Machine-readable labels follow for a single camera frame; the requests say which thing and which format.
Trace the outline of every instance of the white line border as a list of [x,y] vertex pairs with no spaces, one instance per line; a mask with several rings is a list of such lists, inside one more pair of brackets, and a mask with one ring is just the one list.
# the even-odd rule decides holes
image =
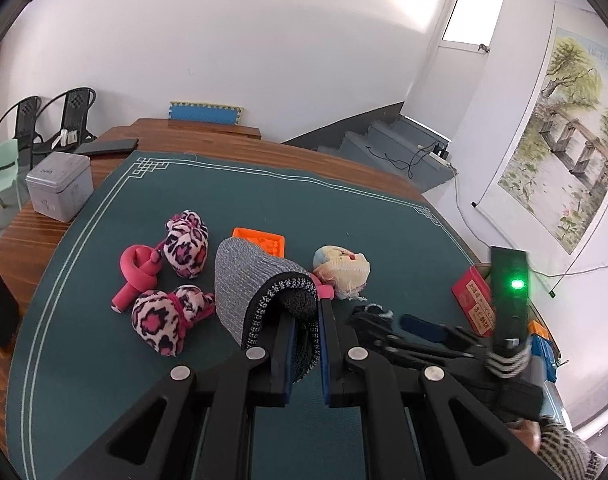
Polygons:
[[[421,206],[418,204],[405,202],[404,200],[399,200],[397,198],[383,196],[380,194],[376,194],[376,193],[361,190],[361,189],[355,189],[353,187],[341,186],[340,184],[325,182],[323,180],[318,180],[316,178],[309,177],[309,176],[289,175],[289,174],[283,174],[283,173],[276,173],[275,171],[259,170],[256,168],[242,168],[239,166],[225,166],[223,164],[202,162],[200,160],[186,160],[186,159],[180,159],[180,158],[139,157],[138,160],[135,161],[133,164],[131,164],[131,166],[119,177],[117,182],[112,186],[110,191],[106,194],[106,197],[104,197],[104,199],[101,201],[97,210],[93,213],[93,215],[88,220],[87,224],[82,229],[81,233],[77,237],[77,240],[75,240],[74,244],[72,245],[71,251],[68,254],[68,257],[65,259],[64,264],[62,265],[62,268],[59,270],[59,274],[57,275],[57,277],[55,279],[53,288],[48,296],[48,299],[46,300],[46,304],[44,305],[44,309],[41,313],[41,316],[39,317],[39,322],[37,323],[37,328],[35,329],[33,341],[30,346],[30,352],[28,354],[28,362],[26,363],[26,372],[24,374],[24,383],[23,383],[23,389],[22,389],[22,394],[21,394],[21,417],[20,417],[21,455],[22,455],[24,472],[25,472],[24,478],[26,480],[30,480],[30,475],[28,473],[28,463],[27,463],[27,459],[26,459],[26,449],[25,449],[26,437],[28,437],[28,454],[30,457],[30,469],[32,470],[32,478],[33,478],[33,480],[37,480],[37,473],[35,471],[34,454],[33,454],[33,448],[32,448],[32,406],[33,406],[33,400],[34,400],[35,384],[37,381],[37,369],[39,368],[39,361],[41,358],[41,351],[44,347],[44,342],[46,340],[46,334],[48,333],[48,327],[50,326],[50,322],[53,318],[53,314],[55,314],[55,309],[57,307],[59,297],[61,296],[61,293],[62,293],[64,287],[66,286],[66,282],[68,281],[68,277],[72,271],[72,268],[74,267],[74,264],[76,263],[77,258],[81,254],[81,251],[84,249],[84,246],[85,246],[86,242],[88,241],[88,238],[94,231],[98,222],[103,217],[104,213],[106,213],[106,210],[108,209],[108,207],[110,206],[112,201],[119,194],[119,191],[124,187],[124,184],[126,184],[126,182],[130,178],[140,179],[141,177],[144,176],[143,174],[141,176],[133,176],[131,174],[131,172],[136,169],[135,167],[140,166],[140,164],[143,161],[167,162],[168,164],[176,164],[176,165],[180,165],[180,166],[193,166],[193,167],[205,168],[205,169],[209,169],[209,170],[221,170],[221,171],[232,171],[234,173],[255,174],[255,175],[261,175],[261,176],[269,176],[272,178],[279,178],[280,180],[290,180],[290,181],[294,181],[294,182],[308,182],[311,184],[317,184],[318,186],[327,187],[327,188],[334,189],[337,191],[359,194],[362,196],[366,196],[368,198],[373,198],[373,199],[377,199],[377,200],[382,200],[384,202],[390,202],[390,203],[395,203],[398,205],[406,206],[406,207],[413,209],[416,213],[420,214],[421,216],[424,216],[424,218],[426,218],[428,221],[431,221],[431,223],[433,223],[434,225],[441,227],[442,230],[453,241],[455,246],[462,252],[462,254],[464,254],[464,257],[469,261],[469,263],[471,263],[471,265],[473,265],[473,263],[474,263],[471,260],[471,258],[468,256],[468,253],[466,253],[466,251],[459,244],[459,242],[457,240],[455,240],[455,238],[450,233],[450,231],[439,221],[439,219],[433,214],[433,212],[430,210],[430,208],[428,208],[426,206]],[[50,313],[48,314],[48,319],[46,321],[46,325],[44,327],[44,331],[41,336],[41,341],[39,343],[39,350],[37,351],[37,357],[35,360],[35,366],[34,366],[34,370],[33,370],[33,374],[32,374],[32,380],[31,380],[31,386],[30,386],[30,400],[29,400],[29,407],[28,407],[28,431],[26,432],[24,413],[25,413],[25,401],[26,401],[26,388],[28,385],[28,375],[30,374],[32,357],[33,357],[35,346],[37,343],[37,337],[39,336],[39,330],[40,330],[42,322],[46,316],[46,312],[49,309],[53,295],[55,295],[55,290],[57,290],[57,287],[58,287],[58,291],[56,292],[55,301],[52,304],[52,309],[50,310]]]

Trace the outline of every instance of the knit sweater sleeve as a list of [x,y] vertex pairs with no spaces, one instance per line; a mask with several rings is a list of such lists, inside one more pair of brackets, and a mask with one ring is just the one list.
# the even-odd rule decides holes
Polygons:
[[607,459],[551,418],[540,420],[542,442],[538,456],[563,480],[594,480]]

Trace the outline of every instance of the triangular cutout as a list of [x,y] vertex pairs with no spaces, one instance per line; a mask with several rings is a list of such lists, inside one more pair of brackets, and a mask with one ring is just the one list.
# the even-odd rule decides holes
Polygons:
[[146,461],[157,428],[166,409],[166,399],[159,397],[144,413],[108,446],[108,453],[135,465]]
[[450,399],[449,407],[473,465],[480,466],[508,453],[506,444],[459,400]]

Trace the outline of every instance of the window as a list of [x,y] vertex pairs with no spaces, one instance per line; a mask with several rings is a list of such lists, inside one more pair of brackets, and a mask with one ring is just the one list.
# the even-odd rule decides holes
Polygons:
[[503,0],[457,0],[442,40],[489,45]]

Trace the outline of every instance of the gray box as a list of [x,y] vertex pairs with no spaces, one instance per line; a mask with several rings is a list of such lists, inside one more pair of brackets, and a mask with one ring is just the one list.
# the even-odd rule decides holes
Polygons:
[[26,176],[35,211],[69,222],[92,195],[90,157],[53,152]]

